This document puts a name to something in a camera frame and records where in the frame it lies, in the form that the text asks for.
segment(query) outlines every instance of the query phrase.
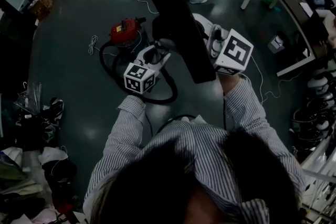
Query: gray floor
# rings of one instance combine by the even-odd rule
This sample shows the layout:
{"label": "gray floor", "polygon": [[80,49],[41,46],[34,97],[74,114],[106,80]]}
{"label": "gray floor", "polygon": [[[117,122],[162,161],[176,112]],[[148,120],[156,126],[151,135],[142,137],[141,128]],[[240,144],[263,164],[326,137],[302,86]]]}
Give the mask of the gray floor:
{"label": "gray floor", "polygon": [[[263,93],[278,94],[277,66],[267,42],[278,30],[291,33],[295,25],[285,9],[269,10],[260,0],[251,0],[245,11],[240,9],[243,0],[208,0],[206,4],[190,5],[212,22],[227,29],[234,28],[254,45],[253,56],[264,77]],[[103,70],[97,51],[88,54],[92,35],[98,35],[97,46],[109,39],[113,24],[124,18],[147,18],[145,27],[151,35],[151,21],[155,15],[148,12],[145,3],[137,0],[55,0],[51,14],[40,23],[33,44],[29,71],[29,83],[41,82],[43,100],[59,97],[65,101],[65,113],[61,122],[59,145],[65,145],[72,162],[78,167],[73,186],[83,199],[88,180],[95,163],[102,156],[102,149],[118,116],[117,106],[126,94]],[[189,113],[201,114],[211,124],[223,126],[222,93],[217,81],[195,85],[179,55],[173,55],[167,70],[178,87],[178,100],[170,105],[148,104],[147,112],[156,131],[169,118]],[[297,72],[285,76],[288,79]],[[260,74],[250,61],[245,72],[259,92]],[[288,135],[289,116],[300,103],[303,76],[294,82],[281,84],[281,98],[269,97],[264,104],[267,119],[277,130],[282,141],[291,147]],[[151,93],[152,98],[170,95],[161,80]],[[144,143],[149,138],[145,123]]]}

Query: striped shirt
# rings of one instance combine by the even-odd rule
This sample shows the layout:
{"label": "striped shirt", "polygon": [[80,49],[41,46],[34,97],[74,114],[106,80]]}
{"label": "striped shirt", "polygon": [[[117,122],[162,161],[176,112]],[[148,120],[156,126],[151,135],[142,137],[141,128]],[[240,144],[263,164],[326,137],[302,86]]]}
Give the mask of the striped shirt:
{"label": "striped shirt", "polygon": [[[304,191],[304,177],[300,165],[288,152],[276,131],[266,120],[248,80],[241,78],[225,100],[235,126],[264,140],[283,163],[299,197]],[[176,147],[187,149],[195,156],[195,177],[211,196],[218,208],[233,219],[246,223],[269,223],[268,208],[261,199],[242,201],[233,171],[220,147],[227,137],[221,128],[207,124],[201,116],[189,122],[175,121],[167,125],[145,148],[140,148],[145,104],[135,96],[128,96],[119,106],[120,114],[106,142],[102,159],[95,166],[83,205],[90,217],[92,205],[101,186],[108,178],[129,162],[141,158],[149,149],[178,138]]]}

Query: shirt sleeve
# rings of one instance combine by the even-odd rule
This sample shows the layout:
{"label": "shirt sleeve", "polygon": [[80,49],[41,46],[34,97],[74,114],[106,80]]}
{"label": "shirt sleeve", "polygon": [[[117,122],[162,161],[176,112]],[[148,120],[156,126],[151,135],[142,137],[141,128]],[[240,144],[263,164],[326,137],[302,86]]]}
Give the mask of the shirt sleeve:
{"label": "shirt sleeve", "polygon": [[228,113],[232,116],[235,126],[244,129],[247,133],[258,135],[269,145],[271,151],[280,159],[288,171],[296,193],[301,199],[305,188],[301,166],[267,122],[265,110],[259,103],[249,80],[241,78],[224,98]]}
{"label": "shirt sleeve", "polygon": [[118,107],[119,116],[107,139],[103,157],[94,167],[85,199],[107,174],[119,170],[140,152],[144,108],[142,100],[133,95],[127,96]]}

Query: dark hair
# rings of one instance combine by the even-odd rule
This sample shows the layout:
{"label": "dark hair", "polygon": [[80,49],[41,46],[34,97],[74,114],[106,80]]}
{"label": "dark hair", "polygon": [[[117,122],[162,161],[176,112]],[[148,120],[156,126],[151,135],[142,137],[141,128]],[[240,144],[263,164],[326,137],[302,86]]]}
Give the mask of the dark hair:
{"label": "dark hair", "polygon": [[[300,222],[292,181],[262,140],[232,133],[223,150],[244,201],[263,199],[271,224]],[[192,191],[199,186],[192,168],[193,156],[176,153],[175,141],[151,149],[107,182],[90,223],[183,223]]]}

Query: desk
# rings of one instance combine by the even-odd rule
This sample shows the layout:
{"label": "desk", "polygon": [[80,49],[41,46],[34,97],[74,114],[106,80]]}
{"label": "desk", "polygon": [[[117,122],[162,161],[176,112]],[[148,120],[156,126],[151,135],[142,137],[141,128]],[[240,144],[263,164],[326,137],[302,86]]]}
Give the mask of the desk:
{"label": "desk", "polygon": [[[309,29],[305,27],[306,22],[309,20],[309,16],[300,6],[300,3],[306,2],[306,1],[305,0],[278,0],[278,1],[282,3],[282,5],[285,7],[285,9],[287,10],[289,15],[295,22],[296,26],[298,27],[300,33],[302,34],[303,39],[306,42],[307,47],[310,51],[310,56],[278,72],[277,76],[279,77],[311,61],[314,61],[315,59],[324,57],[326,55],[326,49],[324,46],[320,45],[316,41],[312,41],[312,39],[310,38],[311,33]],[[241,5],[241,9],[244,10],[247,7],[249,2],[250,0],[244,0],[244,2]]]}

